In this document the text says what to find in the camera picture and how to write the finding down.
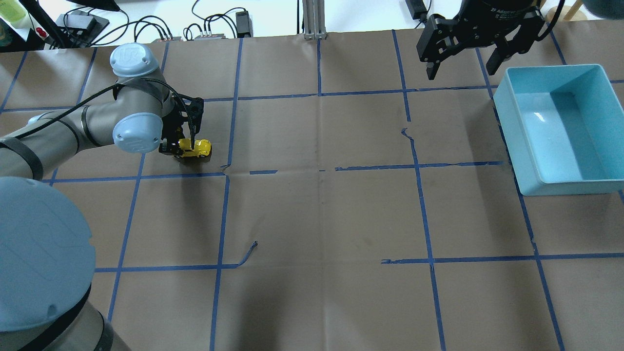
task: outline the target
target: yellow object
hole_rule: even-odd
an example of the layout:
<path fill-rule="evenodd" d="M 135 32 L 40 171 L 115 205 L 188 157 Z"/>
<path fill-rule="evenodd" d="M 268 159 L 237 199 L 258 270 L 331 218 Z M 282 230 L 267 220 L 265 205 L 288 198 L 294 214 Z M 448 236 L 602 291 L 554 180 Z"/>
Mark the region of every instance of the yellow object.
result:
<path fill-rule="evenodd" d="M 191 150 L 191 139 L 180 139 L 179 145 L 180 145 L 180 148 L 184 151 L 184 153 L 181 156 L 176 156 L 178 158 L 208 157 L 210 155 L 210 151 L 212 150 L 210 141 L 207 141 L 206 139 L 196 140 L 195 147 L 192 150 Z"/>
<path fill-rule="evenodd" d="M 26 9 L 17 0 L 0 0 L 0 16 L 14 23 L 26 16 Z"/>

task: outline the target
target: metal bracket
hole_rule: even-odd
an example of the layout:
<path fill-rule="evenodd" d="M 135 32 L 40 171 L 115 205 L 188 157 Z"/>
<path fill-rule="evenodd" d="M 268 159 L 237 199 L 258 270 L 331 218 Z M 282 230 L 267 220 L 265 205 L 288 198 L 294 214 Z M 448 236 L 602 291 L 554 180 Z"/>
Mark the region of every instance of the metal bracket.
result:
<path fill-rule="evenodd" d="M 326 39 L 325 0 L 303 1 L 303 37 L 306 40 Z"/>

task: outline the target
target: yellow toy car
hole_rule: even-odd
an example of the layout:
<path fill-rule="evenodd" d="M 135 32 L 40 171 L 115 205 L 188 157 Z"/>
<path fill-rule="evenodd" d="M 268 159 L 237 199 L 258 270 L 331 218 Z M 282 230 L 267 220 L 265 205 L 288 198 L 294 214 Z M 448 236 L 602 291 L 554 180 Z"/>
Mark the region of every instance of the yellow toy car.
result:
<path fill-rule="evenodd" d="M 175 156 L 176 158 L 184 158 L 184 157 L 208 157 L 210 155 L 210 151 L 212 151 L 212 146 L 210 145 L 210 141 L 206 139 L 196 140 L 195 147 L 191 150 L 191 139 L 180 139 L 179 140 L 180 149 L 184 151 L 184 153 L 180 156 Z"/>

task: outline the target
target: green object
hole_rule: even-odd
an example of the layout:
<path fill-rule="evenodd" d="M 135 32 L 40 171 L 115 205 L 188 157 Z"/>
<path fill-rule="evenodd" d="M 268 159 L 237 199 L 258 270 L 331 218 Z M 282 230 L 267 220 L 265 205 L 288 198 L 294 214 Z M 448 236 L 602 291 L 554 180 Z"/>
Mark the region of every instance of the green object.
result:
<path fill-rule="evenodd" d="M 11 27 L 0 18 L 0 46 L 9 46 L 12 42 Z"/>
<path fill-rule="evenodd" d="M 0 0 L 0 16 L 13 23 L 26 16 L 26 10 L 17 0 Z"/>

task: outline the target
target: light blue plastic container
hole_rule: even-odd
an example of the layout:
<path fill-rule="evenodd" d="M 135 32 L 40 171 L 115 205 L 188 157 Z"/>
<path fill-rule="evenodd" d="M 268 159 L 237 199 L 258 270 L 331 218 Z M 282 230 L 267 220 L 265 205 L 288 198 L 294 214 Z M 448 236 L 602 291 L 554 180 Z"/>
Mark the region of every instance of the light blue plastic container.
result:
<path fill-rule="evenodd" d="M 624 111 L 602 66 L 511 67 L 494 102 L 523 195 L 624 188 Z"/>

